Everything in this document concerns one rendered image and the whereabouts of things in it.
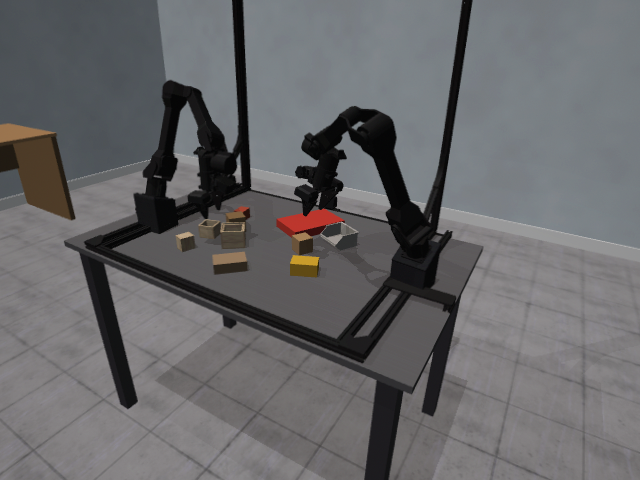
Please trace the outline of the flat red board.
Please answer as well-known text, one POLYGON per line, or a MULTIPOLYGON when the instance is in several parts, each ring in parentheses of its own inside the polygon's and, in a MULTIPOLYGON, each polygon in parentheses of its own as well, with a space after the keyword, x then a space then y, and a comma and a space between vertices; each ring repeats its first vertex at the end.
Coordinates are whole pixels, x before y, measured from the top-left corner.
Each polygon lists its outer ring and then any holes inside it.
POLYGON ((277 227, 292 238, 292 235, 307 233, 310 236, 319 235, 326 225, 343 222, 345 220, 334 215, 326 209, 309 212, 305 217, 303 213, 276 219, 277 227))

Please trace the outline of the yellow block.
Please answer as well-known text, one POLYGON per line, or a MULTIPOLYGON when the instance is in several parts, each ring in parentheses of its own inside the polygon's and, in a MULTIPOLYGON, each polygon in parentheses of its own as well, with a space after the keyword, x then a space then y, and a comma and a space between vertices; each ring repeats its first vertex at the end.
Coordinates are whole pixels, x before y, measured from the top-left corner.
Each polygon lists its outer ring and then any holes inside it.
POLYGON ((290 276, 317 277, 318 270, 319 257, 293 255, 290 262, 290 276))

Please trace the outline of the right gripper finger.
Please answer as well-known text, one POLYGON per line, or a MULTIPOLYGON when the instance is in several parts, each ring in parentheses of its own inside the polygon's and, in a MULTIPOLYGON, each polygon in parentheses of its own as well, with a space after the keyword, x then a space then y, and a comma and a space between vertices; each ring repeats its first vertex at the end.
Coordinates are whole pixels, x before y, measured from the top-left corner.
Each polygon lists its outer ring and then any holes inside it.
POLYGON ((220 210, 224 193, 219 190, 216 190, 213 193, 211 193, 211 195, 212 195, 216 209, 220 210))
MULTIPOLYGON (((208 203, 210 204, 210 201, 208 203)), ((209 205, 208 203, 206 204, 194 203, 195 206, 200 211, 200 213, 202 214, 202 216, 204 217, 204 219, 208 219, 208 205, 209 205)))

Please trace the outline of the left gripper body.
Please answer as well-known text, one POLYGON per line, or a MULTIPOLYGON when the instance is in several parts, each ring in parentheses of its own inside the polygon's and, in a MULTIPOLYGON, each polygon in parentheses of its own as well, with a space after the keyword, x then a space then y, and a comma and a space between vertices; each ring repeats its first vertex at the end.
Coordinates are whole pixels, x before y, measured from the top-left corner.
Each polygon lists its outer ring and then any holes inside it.
POLYGON ((317 167, 314 167, 313 171, 315 171, 315 175, 311 183, 313 187, 306 184, 296 187, 294 191, 296 196, 308 203, 312 203, 318 199, 318 193, 327 190, 331 192, 335 190, 336 192, 342 191, 344 185, 342 181, 335 178, 338 175, 336 171, 327 171, 320 168, 318 165, 317 167))

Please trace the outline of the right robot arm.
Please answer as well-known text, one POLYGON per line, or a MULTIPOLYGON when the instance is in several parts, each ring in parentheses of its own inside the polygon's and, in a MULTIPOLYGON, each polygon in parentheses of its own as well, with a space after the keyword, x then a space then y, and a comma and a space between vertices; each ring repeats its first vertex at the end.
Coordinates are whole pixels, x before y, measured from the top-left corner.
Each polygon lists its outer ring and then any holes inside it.
POLYGON ((176 83, 168 80, 163 85, 162 99, 165 105, 165 112, 160 141, 158 150, 152 155, 150 164, 143 170, 143 177, 147 178, 147 185, 146 192, 142 193, 142 195, 168 198, 165 197, 166 184, 167 181, 171 182, 178 163, 178 158, 175 158, 173 149, 179 115, 187 101, 198 125, 197 136, 201 147, 197 147, 193 154, 198 155, 199 170, 218 172, 217 177, 216 175, 211 177, 210 190, 217 189, 224 194, 229 194, 233 192, 234 186, 237 185, 236 178, 232 175, 237 169, 235 154, 228 152, 224 142, 224 135, 213 123, 201 91, 191 86, 176 83), (223 177, 221 173, 230 176, 223 177), (162 177, 154 177, 154 174, 162 177))

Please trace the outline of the small red block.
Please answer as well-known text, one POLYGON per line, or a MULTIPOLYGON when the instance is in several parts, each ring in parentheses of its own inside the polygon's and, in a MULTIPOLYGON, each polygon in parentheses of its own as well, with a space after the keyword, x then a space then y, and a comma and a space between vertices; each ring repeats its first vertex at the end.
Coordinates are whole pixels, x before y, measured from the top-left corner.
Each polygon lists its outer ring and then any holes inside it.
POLYGON ((246 220, 250 217, 250 208, 248 207, 239 207, 234 212, 242 211, 246 217, 246 220))

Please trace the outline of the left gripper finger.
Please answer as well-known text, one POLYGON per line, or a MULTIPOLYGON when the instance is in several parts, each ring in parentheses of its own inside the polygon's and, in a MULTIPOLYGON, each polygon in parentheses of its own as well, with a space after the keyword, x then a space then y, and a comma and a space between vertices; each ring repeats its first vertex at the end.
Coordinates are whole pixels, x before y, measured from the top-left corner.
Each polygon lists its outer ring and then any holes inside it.
POLYGON ((305 200, 302 200, 302 206, 303 206, 303 215, 307 216, 309 214, 309 212, 312 210, 312 208, 315 206, 315 204, 318 202, 317 200, 312 202, 312 203, 308 203, 305 200))
POLYGON ((319 202, 319 208, 320 210, 322 210, 339 192, 333 191, 324 191, 321 192, 321 197, 320 197, 320 202, 319 202))

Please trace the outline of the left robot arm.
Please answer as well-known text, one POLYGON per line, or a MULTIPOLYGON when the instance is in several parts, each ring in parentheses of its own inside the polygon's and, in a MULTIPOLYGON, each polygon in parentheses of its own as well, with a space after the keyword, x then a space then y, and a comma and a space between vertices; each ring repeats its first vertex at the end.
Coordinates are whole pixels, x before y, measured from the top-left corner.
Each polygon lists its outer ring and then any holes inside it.
POLYGON ((344 150, 338 150, 335 146, 348 131, 351 141, 361 146, 362 150, 374 159, 391 205, 386 211, 386 217, 396 241, 403 250, 401 257, 423 263, 432 248, 429 247, 428 234, 432 232, 433 227, 419 206, 410 201, 394 153, 396 132, 393 120, 376 109, 351 106, 339 114, 329 126, 328 130, 315 136, 311 133, 306 134, 301 146, 302 151, 316 161, 319 160, 320 168, 336 171, 339 161, 347 157, 344 150), (364 124, 357 130, 351 128, 358 122, 364 124))

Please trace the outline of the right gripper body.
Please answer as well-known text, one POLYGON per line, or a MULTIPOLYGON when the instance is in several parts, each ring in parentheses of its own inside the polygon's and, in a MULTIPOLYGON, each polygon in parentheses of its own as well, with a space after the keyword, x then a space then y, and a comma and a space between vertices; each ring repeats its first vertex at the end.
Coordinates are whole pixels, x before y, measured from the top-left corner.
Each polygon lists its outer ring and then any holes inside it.
MULTIPOLYGON (((199 170, 200 171, 200 170, 199 170)), ((204 172, 204 171, 200 171, 199 173, 197 173, 197 177, 200 177, 200 181, 201 181, 201 185, 198 186, 199 189, 202 189, 204 191, 209 191, 209 193, 213 193, 215 190, 210 190, 210 183, 211 183, 211 177, 213 177, 213 175, 216 175, 216 177, 218 176, 218 172, 215 171, 210 171, 210 172, 204 172)), ((210 194, 208 192, 204 192, 204 191, 198 191, 195 190, 193 192, 191 192, 187 197, 188 197, 188 202, 191 203, 198 203, 198 204, 206 204, 207 202, 210 201, 210 194)))

